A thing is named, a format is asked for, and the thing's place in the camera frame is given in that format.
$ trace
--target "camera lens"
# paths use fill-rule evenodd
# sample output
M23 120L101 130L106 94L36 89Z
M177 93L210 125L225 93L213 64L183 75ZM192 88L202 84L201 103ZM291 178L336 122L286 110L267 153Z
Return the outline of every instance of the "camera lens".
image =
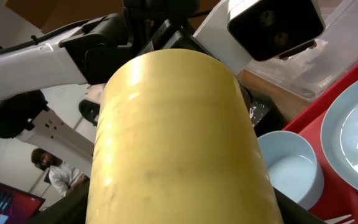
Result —
M277 46L284 46L288 42L288 34L286 32L279 32L276 35L274 35L274 43Z
M260 21L261 25L264 27L273 25L274 12L270 11L270 10L262 12L261 15L259 16L259 21Z

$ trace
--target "yellow cup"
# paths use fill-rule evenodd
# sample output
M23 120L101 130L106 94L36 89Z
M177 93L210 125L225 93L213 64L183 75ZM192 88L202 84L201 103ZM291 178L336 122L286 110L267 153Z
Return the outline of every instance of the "yellow cup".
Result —
M239 86L205 54L159 50L103 93L87 223L283 223Z

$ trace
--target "blue object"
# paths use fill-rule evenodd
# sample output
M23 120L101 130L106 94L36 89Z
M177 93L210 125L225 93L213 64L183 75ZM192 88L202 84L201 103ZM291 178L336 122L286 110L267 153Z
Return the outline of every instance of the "blue object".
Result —
M329 107L321 128L321 143L331 167L358 190L358 81Z
M308 141L289 131L274 131L258 142L273 187L310 209L323 193L324 177Z

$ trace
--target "black camera face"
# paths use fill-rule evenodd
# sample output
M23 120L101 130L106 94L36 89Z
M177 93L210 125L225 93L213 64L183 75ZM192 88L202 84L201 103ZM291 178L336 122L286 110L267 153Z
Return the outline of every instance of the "black camera face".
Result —
M324 31L312 0L261 0L229 21L229 32L258 61L270 59Z

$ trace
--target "yellow cylinder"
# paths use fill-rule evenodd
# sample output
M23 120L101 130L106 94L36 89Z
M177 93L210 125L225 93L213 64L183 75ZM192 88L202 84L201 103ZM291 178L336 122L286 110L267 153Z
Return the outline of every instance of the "yellow cylinder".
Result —
M205 54L159 50L103 93L87 223L283 223L232 73Z

